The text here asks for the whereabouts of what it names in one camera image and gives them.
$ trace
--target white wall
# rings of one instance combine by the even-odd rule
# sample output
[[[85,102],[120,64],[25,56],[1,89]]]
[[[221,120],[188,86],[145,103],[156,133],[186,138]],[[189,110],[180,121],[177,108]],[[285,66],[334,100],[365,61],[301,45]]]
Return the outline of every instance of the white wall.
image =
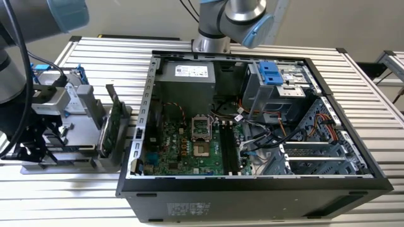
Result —
[[[402,0],[290,0],[274,44],[342,47],[356,61],[402,50]]]

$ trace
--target black cable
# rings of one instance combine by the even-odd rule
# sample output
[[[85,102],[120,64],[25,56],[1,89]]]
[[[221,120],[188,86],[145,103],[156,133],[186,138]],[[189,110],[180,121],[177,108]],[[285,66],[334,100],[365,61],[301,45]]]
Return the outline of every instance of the black cable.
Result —
[[[21,28],[18,25],[18,21],[17,21],[9,0],[2,0],[2,3],[4,3],[6,14],[10,19],[10,23],[12,23],[12,28],[13,28],[13,32],[14,32],[14,36],[16,36],[16,44],[20,47],[25,77],[26,77],[26,84],[25,84],[25,104],[24,104],[21,121],[20,121],[17,130],[12,136],[12,139],[9,141],[9,144],[6,145],[5,149],[0,153],[0,157],[6,155],[6,153],[10,151],[10,149],[16,145],[16,143],[21,137],[21,134],[25,130],[25,126],[26,126],[26,123],[29,120],[29,114],[30,114],[32,94],[33,94],[33,82],[32,82],[32,78],[30,78],[30,62],[29,62],[29,57],[28,57],[25,41],[24,41],[24,37],[22,37],[22,33],[21,33]]]
[[[242,150],[240,151],[240,155],[242,156],[244,153],[246,152],[252,152],[252,151],[256,151],[261,148],[265,148],[265,149],[269,149],[269,148],[274,148],[277,147],[282,142],[288,141],[289,139],[292,139],[292,137],[297,134],[297,133],[302,133],[302,138],[306,138],[306,131],[304,129],[294,129],[294,131],[292,131],[292,133],[289,135],[286,135],[286,137],[284,137],[281,140],[278,140],[276,143],[272,143],[269,145],[260,145],[257,146],[256,149],[252,149],[252,150]]]
[[[394,104],[398,101],[401,95],[397,95],[396,98],[393,99],[392,103]]]
[[[380,84],[380,82],[381,82],[390,74],[392,74],[392,72],[389,72],[389,73],[381,78],[381,80],[378,80],[378,82],[376,83],[376,86],[377,86],[377,84]]]
[[[189,5],[190,5],[190,7],[192,7],[192,9],[193,9],[194,14],[196,14],[197,16],[200,16],[198,13],[197,13],[197,11],[196,11],[194,8],[193,8],[193,5],[192,5],[190,0],[188,0],[188,2],[189,2]]]
[[[49,66],[52,66],[60,72],[60,77],[57,78],[57,80],[53,82],[52,85],[56,86],[56,87],[64,87],[66,82],[68,82],[68,77],[65,76],[65,74],[62,72],[62,69],[53,62],[50,62],[50,61],[42,59],[41,57],[36,56],[29,51],[28,51],[28,55],[33,59],[36,59],[36,60],[41,61],[42,63],[48,64]]]
[[[181,4],[182,4],[185,10],[189,12],[189,14],[190,14],[190,16],[193,17],[194,21],[198,23],[200,21],[196,19],[194,15],[190,13],[190,11],[189,11],[188,7],[185,6],[182,0],[178,0],[178,1],[181,2]]]

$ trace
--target black plastic part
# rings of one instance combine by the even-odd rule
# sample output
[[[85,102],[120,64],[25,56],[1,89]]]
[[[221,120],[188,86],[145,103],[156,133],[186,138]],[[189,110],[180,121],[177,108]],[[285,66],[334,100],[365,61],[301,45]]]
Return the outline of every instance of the black plastic part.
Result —
[[[377,78],[384,71],[386,70],[386,66],[382,63],[374,62],[356,62],[366,76],[373,80]]]
[[[164,219],[153,218],[153,219],[148,219],[148,222],[164,222]]]
[[[205,32],[204,32],[202,30],[200,30],[200,29],[197,29],[197,31],[198,31],[198,33],[200,33],[204,37],[206,37],[206,38],[209,38],[209,39],[221,39],[221,38],[225,37],[224,34],[212,35],[212,34],[209,34],[209,33],[205,33]]]
[[[221,20],[221,15],[222,15],[224,11],[225,11],[225,4],[222,4],[222,6],[218,10],[217,19],[216,19],[216,28],[217,28],[218,31],[220,31],[220,20]]]
[[[384,51],[384,53],[385,53],[388,56],[396,56],[396,54],[394,54],[393,51]]]
[[[69,42],[77,42],[77,41],[80,41],[81,40],[81,36],[76,36],[76,35],[73,35],[72,37],[70,37],[70,39],[69,39]]]
[[[229,23],[232,23],[233,25],[250,25],[250,24],[253,24],[254,22],[257,22],[262,18],[262,16],[265,15],[265,13],[266,13],[266,9],[264,9],[264,12],[254,19],[248,20],[248,21],[241,21],[241,22],[240,21],[233,21],[230,18],[228,18],[226,15],[225,15],[225,18],[229,21]]]
[[[346,51],[344,48],[341,48],[341,47],[337,47],[337,48],[336,48],[336,51],[337,51],[338,53],[348,53],[348,51]]]
[[[138,36],[138,35],[108,35],[98,34],[98,38],[113,38],[113,39],[152,39],[152,40],[169,40],[180,41],[180,38],[176,37],[157,37],[157,36]]]
[[[136,197],[157,197],[157,193],[137,193]]]
[[[314,63],[313,61],[309,59],[309,58],[305,58],[304,59],[306,65],[308,65],[308,68],[309,68],[309,71],[321,87],[321,90],[322,90],[322,95],[332,95],[333,92],[330,91],[330,88],[328,87],[328,84],[325,83],[325,80],[317,70],[317,67],[314,66]]]
[[[237,150],[232,125],[220,125],[218,132],[224,173],[228,175],[228,172],[232,172],[232,175],[237,175],[240,168],[237,162]]]
[[[45,156],[44,152],[36,152],[33,154],[28,154],[26,148],[16,148],[13,150],[13,153],[4,156],[1,160],[18,160],[24,162],[36,162],[40,163],[42,161],[42,158]]]

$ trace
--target cable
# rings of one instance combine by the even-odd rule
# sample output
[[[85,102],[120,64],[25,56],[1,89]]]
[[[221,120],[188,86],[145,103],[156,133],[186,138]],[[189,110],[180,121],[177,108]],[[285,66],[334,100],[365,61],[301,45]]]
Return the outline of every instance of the cable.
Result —
[[[257,174],[258,169],[262,167],[262,165],[265,165],[268,162],[269,162],[269,160],[266,159],[266,161],[264,161],[264,162],[258,165],[258,167],[254,169],[254,175]]]
[[[184,125],[186,125],[186,123],[185,123],[185,112],[184,112],[182,107],[177,103],[164,103],[164,105],[174,105],[174,106],[177,106],[178,110],[181,111]]]
[[[4,3],[6,14],[10,19],[10,23],[12,23],[12,28],[13,28],[13,32],[14,32],[14,36],[16,36],[16,44],[20,47],[25,77],[26,77],[26,84],[25,84],[25,104],[24,104],[21,121],[20,121],[17,130],[12,136],[12,139],[9,141],[9,144],[6,145],[2,152],[0,153],[0,157],[6,155],[6,153],[10,151],[10,149],[13,148],[13,146],[16,145],[16,143],[21,137],[22,131],[25,130],[25,126],[26,126],[26,123],[29,120],[29,114],[30,114],[32,93],[33,93],[33,82],[32,82],[32,77],[30,77],[30,62],[29,62],[29,57],[28,57],[28,50],[26,50],[26,46],[25,46],[24,36],[21,33],[21,28],[18,25],[18,21],[17,21],[9,0],[2,0],[2,3]]]
[[[28,51],[28,55],[29,55],[33,59],[36,59],[36,60],[38,60],[40,62],[42,62],[42,63],[48,64],[49,66],[52,66],[52,67],[60,72],[60,75],[64,75],[64,72],[62,72],[61,68],[60,68],[53,62],[50,62],[50,61],[42,59],[41,57],[36,56],[33,53],[30,53],[30,51]]]
[[[321,113],[321,115],[322,115],[328,120],[332,121],[332,118],[330,118],[329,115],[326,115],[326,114],[324,114],[324,113]],[[337,136],[337,134],[336,134],[336,131],[334,131],[334,129],[330,127],[329,124],[326,125],[326,128],[328,128],[328,131],[329,131],[330,135],[333,136],[333,140],[338,140],[338,136]]]
[[[198,17],[200,15],[198,15],[197,11],[196,11],[196,10],[194,10],[194,8],[193,8],[193,5],[192,5],[190,0],[188,0],[188,2],[189,2],[189,5],[190,5],[190,7],[192,7],[192,9],[193,9],[194,14],[196,14],[196,15],[197,15],[197,17]]]
[[[396,98],[393,99],[392,103],[394,104],[398,101],[401,95],[397,95]]]
[[[178,0],[178,1],[181,2],[181,4],[182,4],[185,10],[189,12],[189,14],[190,14],[190,16],[193,17],[194,21],[198,23],[200,21],[196,19],[194,15],[190,13],[190,11],[189,11],[188,7],[185,6],[182,0]]]
[[[285,129],[284,129],[284,125],[282,125],[282,120],[281,120],[281,117],[280,117],[280,113],[278,113],[278,116],[277,116],[277,122],[278,122],[280,129],[282,130],[282,133],[284,133],[284,136],[285,136]]]
[[[322,119],[322,121],[330,120],[330,117],[328,115],[325,115],[322,113],[321,114],[320,113],[316,114],[314,125],[313,125],[313,128],[312,128],[310,132],[309,132],[308,137],[310,137],[314,134],[314,132],[316,132],[316,129],[317,129],[317,117],[320,117]],[[338,140],[333,128],[329,125],[325,125],[325,128],[326,128],[326,130],[329,132],[329,136],[332,137],[332,140]]]
[[[284,137],[281,140],[278,140],[276,143],[272,143],[272,144],[268,144],[268,145],[260,145],[260,146],[257,146],[256,149],[252,149],[252,150],[242,150],[242,151],[240,151],[240,155],[242,156],[244,153],[256,151],[256,150],[258,150],[258,149],[261,149],[261,148],[269,149],[269,148],[277,147],[282,142],[285,142],[285,141],[288,141],[289,139],[292,139],[292,137],[293,137],[297,133],[301,133],[301,134],[302,134],[302,140],[305,140],[304,138],[305,138],[306,135],[308,135],[306,132],[305,132],[305,130],[304,130],[304,129],[294,129],[294,130],[292,131],[292,133],[290,133],[286,137]]]
[[[42,63],[48,64],[49,66],[52,66],[60,72],[60,77],[57,78],[57,80],[53,82],[52,85],[56,86],[56,87],[64,87],[66,82],[68,82],[68,77],[65,76],[65,74],[62,72],[62,69],[53,62],[50,62],[50,61],[42,59],[41,57],[36,56],[29,51],[28,51],[28,55],[33,59],[36,59],[36,60],[41,61]]]
[[[392,74],[392,72],[389,72],[389,73],[378,80],[378,82],[376,83],[376,86],[377,86],[377,84],[380,84],[380,82],[381,82],[390,74]]]
[[[241,107],[242,108],[242,111],[245,111],[248,114],[249,114],[249,110],[246,110],[245,108],[244,108],[244,106],[242,106],[242,104],[241,104],[241,99],[238,99],[238,107]],[[282,130],[282,134],[284,134],[284,136],[285,136],[285,128],[284,128],[284,125],[282,125],[282,118],[281,118],[281,115],[280,115],[280,112],[268,112],[268,111],[264,111],[264,113],[266,114],[277,114],[277,122],[278,122],[278,126],[280,126],[280,128],[281,128],[281,130]]]

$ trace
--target slotted metal work surface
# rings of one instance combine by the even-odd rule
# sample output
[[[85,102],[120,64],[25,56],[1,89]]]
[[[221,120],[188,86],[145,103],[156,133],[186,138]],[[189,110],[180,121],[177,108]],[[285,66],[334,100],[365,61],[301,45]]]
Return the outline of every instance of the slotted metal work surface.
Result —
[[[57,64],[85,68],[96,98],[110,103],[105,84],[114,84],[120,100],[132,106],[128,136],[133,135],[150,51],[189,51],[189,42],[82,38],[69,42]],[[232,53],[308,57],[328,83],[394,190],[332,220],[293,222],[170,223],[165,226],[404,226],[404,129],[394,107],[361,74],[350,57],[334,49],[232,46]],[[118,174],[21,175],[18,163],[0,166],[0,226],[137,226],[124,199],[114,198]]]

